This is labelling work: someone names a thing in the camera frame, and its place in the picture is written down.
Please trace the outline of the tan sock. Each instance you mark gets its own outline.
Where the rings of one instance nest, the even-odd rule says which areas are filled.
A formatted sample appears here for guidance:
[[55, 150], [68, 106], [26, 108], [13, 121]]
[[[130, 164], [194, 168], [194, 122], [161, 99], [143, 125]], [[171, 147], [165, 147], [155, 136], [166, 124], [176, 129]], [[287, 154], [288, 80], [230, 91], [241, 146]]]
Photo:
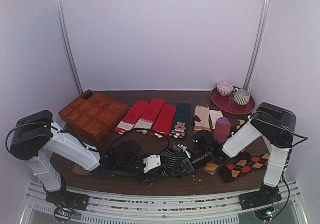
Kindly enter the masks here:
[[72, 171], [74, 174], [79, 175], [79, 176], [91, 176], [93, 175], [91, 172], [85, 170], [83, 167], [80, 165], [74, 164], [72, 166]]

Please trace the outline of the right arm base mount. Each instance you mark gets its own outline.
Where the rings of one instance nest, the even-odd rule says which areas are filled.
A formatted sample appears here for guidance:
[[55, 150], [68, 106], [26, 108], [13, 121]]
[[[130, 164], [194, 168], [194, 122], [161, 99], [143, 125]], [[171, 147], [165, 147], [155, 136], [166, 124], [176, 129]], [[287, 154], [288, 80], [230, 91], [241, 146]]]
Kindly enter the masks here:
[[260, 190], [239, 196], [242, 210], [253, 209], [260, 221], [271, 221], [275, 218], [282, 200], [278, 187], [262, 186]]

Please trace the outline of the patterned white bowl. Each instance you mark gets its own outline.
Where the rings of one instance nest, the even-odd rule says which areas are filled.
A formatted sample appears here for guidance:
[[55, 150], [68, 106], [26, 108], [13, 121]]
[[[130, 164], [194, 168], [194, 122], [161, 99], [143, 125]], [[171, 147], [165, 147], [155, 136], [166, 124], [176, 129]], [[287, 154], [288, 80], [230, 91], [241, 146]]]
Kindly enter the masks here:
[[218, 82], [216, 87], [222, 96], [227, 96], [234, 90], [234, 86], [225, 81]]

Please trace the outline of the dark green reindeer sock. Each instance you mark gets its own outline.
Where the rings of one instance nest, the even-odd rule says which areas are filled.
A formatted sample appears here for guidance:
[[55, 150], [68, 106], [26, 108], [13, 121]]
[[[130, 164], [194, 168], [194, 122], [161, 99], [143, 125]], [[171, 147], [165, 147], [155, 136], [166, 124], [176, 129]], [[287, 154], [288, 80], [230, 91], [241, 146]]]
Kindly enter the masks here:
[[185, 139], [190, 127], [192, 105], [180, 102], [176, 107], [177, 110], [169, 135], [176, 139]]

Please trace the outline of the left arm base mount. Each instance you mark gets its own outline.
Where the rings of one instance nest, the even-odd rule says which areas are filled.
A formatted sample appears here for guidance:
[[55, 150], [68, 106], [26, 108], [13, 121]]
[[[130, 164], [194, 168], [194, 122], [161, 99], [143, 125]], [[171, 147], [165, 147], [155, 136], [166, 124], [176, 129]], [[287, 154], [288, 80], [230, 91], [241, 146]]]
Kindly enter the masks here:
[[76, 192], [70, 192], [64, 189], [50, 192], [46, 189], [46, 201], [56, 206], [54, 210], [54, 218], [62, 223], [70, 221], [77, 210], [86, 211], [89, 196]]

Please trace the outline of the purple magenta sock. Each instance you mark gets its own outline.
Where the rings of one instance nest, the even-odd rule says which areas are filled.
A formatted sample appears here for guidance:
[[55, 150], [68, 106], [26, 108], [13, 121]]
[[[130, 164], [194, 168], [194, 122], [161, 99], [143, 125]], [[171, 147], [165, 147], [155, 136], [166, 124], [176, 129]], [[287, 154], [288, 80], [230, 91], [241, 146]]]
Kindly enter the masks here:
[[223, 144], [230, 135], [231, 124], [225, 117], [220, 117], [215, 124], [214, 138], [219, 144]]

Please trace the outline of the black white striped sock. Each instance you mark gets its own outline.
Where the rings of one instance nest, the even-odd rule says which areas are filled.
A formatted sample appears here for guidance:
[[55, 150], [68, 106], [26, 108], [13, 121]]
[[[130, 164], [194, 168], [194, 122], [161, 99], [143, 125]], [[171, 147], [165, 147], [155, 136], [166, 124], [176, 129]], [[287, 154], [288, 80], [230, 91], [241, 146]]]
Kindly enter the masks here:
[[176, 152], [174, 149], [170, 148], [164, 155], [168, 160], [162, 170], [163, 176], [180, 177], [187, 175], [185, 168], [181, 164], [181, 162], [188, 157], [184, 152]]

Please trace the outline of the left aluminium frame post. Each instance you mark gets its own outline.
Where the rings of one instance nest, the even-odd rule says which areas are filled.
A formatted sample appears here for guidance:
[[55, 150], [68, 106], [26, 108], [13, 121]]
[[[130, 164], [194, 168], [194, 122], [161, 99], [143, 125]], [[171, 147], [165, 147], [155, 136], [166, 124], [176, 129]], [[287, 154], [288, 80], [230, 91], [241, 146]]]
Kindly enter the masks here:
[[64, 44], [64, 49], [65, 49], [67, 61], [68, 61], [68, 64], [69, 64], [69, 67], [71, 70], [71, 74], [72, 74], [73, 80], [75, 82], [77, 91], [81, 95], [84, 91], [83, 91], [83, 87], [82, 87], [80, 77], [79, 77], [79, 74], [77, 71], [76, 63], [74, 61], [70, 38], [68, 35], [68, 29], [67, 29], [67, 25], [65, 22], [65, 14], [64, 14], [64, 10], [63, 10], [63, 0], [54, 0], [54, 1], [55, 1], [55, 5], [57, 8], [57, 15], [58, 15], [59, 23], [60, 23], [60, 29], [61, 29], [61, 33], [62, 33], [62, 39], [63, 39], [63, 44]]

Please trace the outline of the aluminium frame post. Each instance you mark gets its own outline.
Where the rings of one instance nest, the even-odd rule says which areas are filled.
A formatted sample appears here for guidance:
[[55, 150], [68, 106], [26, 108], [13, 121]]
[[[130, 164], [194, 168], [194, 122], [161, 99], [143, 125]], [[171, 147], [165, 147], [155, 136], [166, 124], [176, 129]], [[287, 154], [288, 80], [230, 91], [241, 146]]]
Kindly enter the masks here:
[[251, 61], [246, 74], [243, 88], [250, 91], [259, 65], [259, 59], [262, 52], [263, 39], [268, 28], [269, 12], [272, 0], [262, 0], [260, 17], [258, 22], [257, 34], [254, 42], [254, 48], [251, 55]]
[[64, 44], [64, 49], [65, 49], [67, 61], [68, 61], [68, 64], [69, 64], [69, 67], [71, 70], [71, 74], [72, 74], [73, 80], [75, 82], [77, 91], [81, 95], [84, 91], [83, 91], [83, 87], [82, 87], [80, 77], [79, 77], [79, 74], [77, 71], [76, 63], [74, 61], [70, 38], [68, 35], [68, 29], [67, 29], [67, 25], [65, 22], [65, 14], [64, 14], [64, 10], [63, 10], [63, 0], [54, 0], [54, 1], [55, 1], [55, 5], [57, 8], [57, 15], [58, 15], [59, 23], [60, 23], [60, 29], [61, 29], [61, 33], [62, 33], [62, 39], [63, 39], [63, 44]]

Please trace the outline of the right aluminium frame post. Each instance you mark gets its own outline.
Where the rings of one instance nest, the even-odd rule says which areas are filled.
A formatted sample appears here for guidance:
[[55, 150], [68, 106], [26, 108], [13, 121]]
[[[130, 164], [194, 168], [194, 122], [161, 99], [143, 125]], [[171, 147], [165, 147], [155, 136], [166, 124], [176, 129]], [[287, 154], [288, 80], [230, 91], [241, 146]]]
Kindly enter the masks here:
[[260, 17], [258, 22], [257, 34], [254, 42], [254, 48], [251, 55], [251, 61], [246, 74], [243, 88], [250, 91], [259, 65], [259, 59], [262, 52], [263, 39], [268, 28], [269, 12], [272, 0], [262, 0]]

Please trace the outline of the striped grey cup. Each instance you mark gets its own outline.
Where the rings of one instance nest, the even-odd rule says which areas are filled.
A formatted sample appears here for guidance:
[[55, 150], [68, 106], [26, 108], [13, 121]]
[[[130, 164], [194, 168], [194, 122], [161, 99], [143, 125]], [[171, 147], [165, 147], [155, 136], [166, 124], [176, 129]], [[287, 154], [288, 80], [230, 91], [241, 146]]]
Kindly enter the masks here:
[[250, 101], [250, 93], [246, 89], [237, 89], [234, 94], [234, 101], [240, 105], [247, 105]]

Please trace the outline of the beige striped sock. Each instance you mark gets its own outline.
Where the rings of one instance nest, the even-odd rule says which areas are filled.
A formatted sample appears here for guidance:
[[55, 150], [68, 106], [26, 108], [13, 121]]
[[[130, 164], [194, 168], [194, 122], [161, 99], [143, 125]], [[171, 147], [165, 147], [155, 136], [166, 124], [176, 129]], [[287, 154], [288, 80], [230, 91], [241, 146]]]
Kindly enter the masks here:
[[201, 130], [211, 131], [209, 105], [205, 101], [201, 101], [196, 105], [194, 113], [194, 132]]

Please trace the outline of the red sock left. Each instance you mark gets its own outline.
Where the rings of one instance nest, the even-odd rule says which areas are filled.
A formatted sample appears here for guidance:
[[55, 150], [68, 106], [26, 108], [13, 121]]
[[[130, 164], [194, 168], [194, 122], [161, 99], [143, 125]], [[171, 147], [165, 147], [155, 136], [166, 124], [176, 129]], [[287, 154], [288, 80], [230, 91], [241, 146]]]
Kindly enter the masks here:
[[135, 104], [130, 108], [124, 119], [118, 124], [115, 132], [118, 134], [125, 134], [128, 131], [132, 130], [137, 124], [138, 120], [142, 117], [148, 106], [149, 103], [145, 100], [136, 101]]

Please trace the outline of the black orange argyle sock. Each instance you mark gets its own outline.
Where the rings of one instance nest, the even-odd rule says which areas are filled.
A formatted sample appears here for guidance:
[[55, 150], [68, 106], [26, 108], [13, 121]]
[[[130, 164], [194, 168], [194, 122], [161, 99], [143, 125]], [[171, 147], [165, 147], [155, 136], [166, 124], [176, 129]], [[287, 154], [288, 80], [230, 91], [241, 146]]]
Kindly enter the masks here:
[[219, 170], [220, 176], [225, 183], [231, 183], [251, 172], [266, 170], [268, 167], [270, 153], [251, 155], [244, 152], [242, 158], [227, 165]]

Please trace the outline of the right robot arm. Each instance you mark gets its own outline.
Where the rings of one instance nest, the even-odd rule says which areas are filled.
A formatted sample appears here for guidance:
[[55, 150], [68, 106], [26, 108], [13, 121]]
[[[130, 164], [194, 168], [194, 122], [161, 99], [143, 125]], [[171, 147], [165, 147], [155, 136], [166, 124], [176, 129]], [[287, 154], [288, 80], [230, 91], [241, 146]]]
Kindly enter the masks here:
[[[239, 121], [222, 143], [210, 131], [200, 130], [193, 137], [200, 152], [191, 154], [186, 147], [172, 146], [165, 153], [168, 162], [163, 173], [172, 177], [186, 176], [211, 162], [218, 165], [224, 182], [231, 183], [256, 169], [264, 169], [263, 189], [257, 192], [256, 200], [268, 204], [275, 197], [275, 188], [288, 166], [296, 120], [292, 111], [262, 102], [256, 113]], [[269, 153], [252, 156], [244, 152], [260, 137], [270, 143]]]

